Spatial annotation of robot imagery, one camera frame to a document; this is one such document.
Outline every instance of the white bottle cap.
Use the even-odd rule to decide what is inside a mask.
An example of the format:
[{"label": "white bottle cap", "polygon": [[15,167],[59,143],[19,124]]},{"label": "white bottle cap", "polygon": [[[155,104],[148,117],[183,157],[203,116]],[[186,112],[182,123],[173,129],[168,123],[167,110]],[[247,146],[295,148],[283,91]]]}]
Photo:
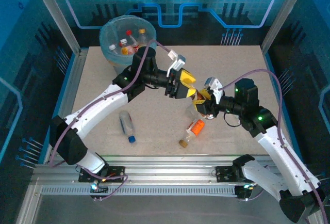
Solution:
[{"label": "white bottle cap", "polygon": [[109,46],[109,49],[110,50],[114,50],[115,48],[116,48],[116,46],[114,44],[112,44],[112,45]]}]

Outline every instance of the clear plastic bottle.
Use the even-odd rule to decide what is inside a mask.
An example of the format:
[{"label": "clear plastic bottle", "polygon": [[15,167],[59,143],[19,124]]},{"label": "clear plastic bottle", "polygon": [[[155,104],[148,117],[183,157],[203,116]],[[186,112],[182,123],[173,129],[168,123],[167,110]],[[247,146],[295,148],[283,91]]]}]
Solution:
[{"label": "clear plastic bottle", "polygon": [[202,119],[195,119],[186,129],[184,137],[179,141],[180,146],[185,148],[188,145],[188,142],[190,142],[192,139],[194,139],[200,134],[204,126],[205,122]]},{"label": "clear plastic bottle", "polygon": [[126,38],[120,40],[122,44],[122,54],[123,55],[131,55],[135,53],[134,48],[131,45],[128,45]]},{"label": "clear plastic bottle", "polygon": [[130,39],[132,40],[132,47],[135,49],[135,52],[137,52],[139,49],[139,44],[136,41],[136,39],[132,36],[132,31],[130,29],[128,29],[126,31],[126,35],[128,35],[130,37]]},{"label": "clear plastic bottle", "polygon": [[119,113],[119,119],[123,132],[128,137],[129,143],[134,143],[136,141],[134,136],[134,126],[129,113],[125,110],[121,111]]},{"label": "clear plastic bottle", "polygon": [[145,29],[139,29],[139,37],[138,37],[139,47],[146,46],[148,42],[149,39],[146,36]]},{"label": "clear plastic bottle", "polygon": [[115,46],[114,44],[110,45],[110,46],[109,46],[109,49],[110,49],[110,51],[113,52],[114,54],[116,54],[116,55],[118,54],[118,52],[117,52],[117,50],[116,50],[116,46]]}]

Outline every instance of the glass panel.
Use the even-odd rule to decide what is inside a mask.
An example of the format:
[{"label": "glass panel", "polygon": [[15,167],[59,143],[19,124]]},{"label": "glass panel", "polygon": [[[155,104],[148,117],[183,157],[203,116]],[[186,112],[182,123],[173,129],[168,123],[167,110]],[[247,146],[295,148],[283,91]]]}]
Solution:
[{"label": "glass panel", "polygon": [[1,0],[0,23],[0,219],[14,223],[72,52],[42,0]]},{"label": "glass panel", "polygon": [[283,1],[57,0],[81,46],[99,45],[100,27],[124,14],[150,21],[167,45],[259,45]]},{"label": "glass panel", "polygon": [[298,0],[269,50],[276,74],[288,71],[284,98],[302,156],[320,173],[330,168],[329,3]]}]

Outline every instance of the translucent blue bucket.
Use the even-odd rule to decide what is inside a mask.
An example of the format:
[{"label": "translucent blue bucket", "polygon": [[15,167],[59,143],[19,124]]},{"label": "translucent blue bucket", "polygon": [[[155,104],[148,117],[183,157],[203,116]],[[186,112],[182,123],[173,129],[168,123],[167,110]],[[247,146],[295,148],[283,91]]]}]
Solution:
[{"label": "translucent blue bucket", "polygon": [[[106,23],[100,32],[100,46],[105,58],[113,65],[117,74],[123,72],[125,68],[132,64],[133,55],[122,55],[113,53],[109,46],[116,45],[119,51],[119,42],[121,39],[129,37],[126,35],[127,30],[132,31],[132,36],[137,39],[139,37],[139,29],[145,29],[148,38],[156,40],[156,30],[148,21],[133,16],[123,15],[110,20]],[[157,44],[152,43],[150,47],[156,48]]]}]

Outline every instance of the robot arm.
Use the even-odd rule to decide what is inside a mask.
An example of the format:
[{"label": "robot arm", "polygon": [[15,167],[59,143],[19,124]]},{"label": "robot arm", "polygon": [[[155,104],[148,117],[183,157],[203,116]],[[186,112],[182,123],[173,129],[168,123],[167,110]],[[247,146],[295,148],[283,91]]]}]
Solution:
[{"label": "robot arm", "polygon": [[[88,149],[84,145],[83,139],[107,115],[142,93],[145,84],[165,88],[165,95],[170,98],[182,99],[195,94],[196,89],[191,86],[195,82],[195,78],[182,68],[185,64],[184,57],[171,51],[168,56],[173,62],[168,71],[162,71],[157,67],[156,52],[152,48],[149,48],[147,52],[138,79],[131,87],[122,91],[137,74],[144,51],[145,47],[140,48],[133,57],[132,65],[119,74],[112,84],[92,102],[63,119],[59,116],[53,118],[49,140],[53,147],[64,130],[73,122],[57,149],[57,152],[69,165],[77,164],[94,174],[107,176],[105,174],[107,163],[101,156]],[[120,92],[108,97],[110,93],[117,91]]]},{"label": "robot arm", "polygon": [[[216,117],[219,112],[238,115],[245,130],[271,156],[283,178],[260,166],[253,157],[242,156],[233,166],[244,179],[252,180],[269,192],[277,201],[286,216],[293,222],[307,217],[319,209],[311,183],[317,189],[323,202],[327,197],[319,187],[320,181],[306,168],[280,131],[284,144],[281,144],[277,130],[277,120],[268,110],[259,106],[258,88],[253,80],[243,78],[235,83],[235,96],[227,97],[218,89],[222,85],[216,78],[209,78],[205,88],[200,92],[203,100],[193,101],[198,112]],[[308,175],[307,182],[296,163],[286,149],[293,155],[296,162]]]}]

